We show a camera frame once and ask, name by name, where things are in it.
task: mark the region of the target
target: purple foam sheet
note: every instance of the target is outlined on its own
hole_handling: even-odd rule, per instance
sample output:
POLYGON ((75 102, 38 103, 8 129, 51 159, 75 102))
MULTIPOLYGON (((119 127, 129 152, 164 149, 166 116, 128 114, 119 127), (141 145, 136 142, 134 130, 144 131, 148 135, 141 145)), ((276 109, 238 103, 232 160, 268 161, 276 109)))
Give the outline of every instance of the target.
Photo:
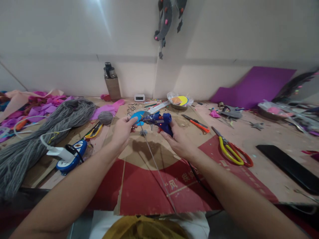
POLYGON ((254 66, 231 88, 220 87, 211 102, 242 108, 254 108, 264 99, 271 101, 287 84, 296 70, 254 66))

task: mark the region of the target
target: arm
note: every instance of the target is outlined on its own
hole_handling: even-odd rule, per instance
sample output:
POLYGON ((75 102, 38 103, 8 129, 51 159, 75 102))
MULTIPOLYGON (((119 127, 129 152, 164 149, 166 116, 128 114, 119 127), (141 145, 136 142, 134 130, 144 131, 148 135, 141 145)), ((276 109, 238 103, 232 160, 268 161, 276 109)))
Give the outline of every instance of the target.
POLYGON ((203 174, 224 209, 248 235, 252 238, 307 238, 273 204, 190 143, 175 121, 171 128, 173 138, 163 131, 160 134, 177 155, 203 174))
POLYGON ((11 238, 66 238, 68 228, 80 216, 114 161, 127 146, 137 117, 119 119, 112 141, 71 171, 30 212, 11 238))

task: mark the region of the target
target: hand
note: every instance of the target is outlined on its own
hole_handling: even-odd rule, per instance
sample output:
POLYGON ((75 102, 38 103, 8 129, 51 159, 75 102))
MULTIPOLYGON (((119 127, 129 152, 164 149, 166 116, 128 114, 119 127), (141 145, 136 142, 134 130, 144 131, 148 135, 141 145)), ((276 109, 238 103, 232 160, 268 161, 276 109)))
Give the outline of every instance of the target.
POLYGON ((174 119, 170 123, 170 126, 173 131, 173 137, 164 131, 160 131, 160 129, 158 129, 157 133, 160 133, 163 138, 167 140, 172 150, 178 156, 189 161, 199 149, 187 138, 185 132, 178 126, 174 119))
POLYGON ((137 117, 130 119, 128 116, 119 119, 115 124, 112 143, 124 150, 129 143, 130 133, 134 133, 138 127, 135 125, 137 120, 137 117))

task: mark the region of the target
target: water bottle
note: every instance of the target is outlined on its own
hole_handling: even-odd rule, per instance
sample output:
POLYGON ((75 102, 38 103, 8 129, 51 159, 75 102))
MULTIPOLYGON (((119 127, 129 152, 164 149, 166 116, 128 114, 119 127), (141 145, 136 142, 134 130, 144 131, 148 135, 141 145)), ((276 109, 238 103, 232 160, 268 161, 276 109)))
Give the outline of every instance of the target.
POLYGON ((110 62, 105 63, 104 67, 104 79, 106 83, 107 90, 112 101, 118 101, 121 99, 121 91, 119 85, 119 78, 115 72, 114 67, 112 67, 110 62))

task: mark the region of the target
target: orange utility knife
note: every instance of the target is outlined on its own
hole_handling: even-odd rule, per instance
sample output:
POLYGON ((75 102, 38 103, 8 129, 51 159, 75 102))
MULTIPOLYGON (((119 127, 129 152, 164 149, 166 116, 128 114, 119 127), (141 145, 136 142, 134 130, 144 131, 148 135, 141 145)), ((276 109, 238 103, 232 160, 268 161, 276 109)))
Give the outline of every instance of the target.
POLYGON ((196 125, 197 127, 201 128, 202 130, 204 130, 206 133, 209 133, 210 130, 206 125, 203 125, 202 123, 198 122, 195 119, 192 119, 191 117, 188 117, 187 115, 182 115, 184 116, 186 119, 188 119, 190 122, 192 122, 194 125, 196 125))

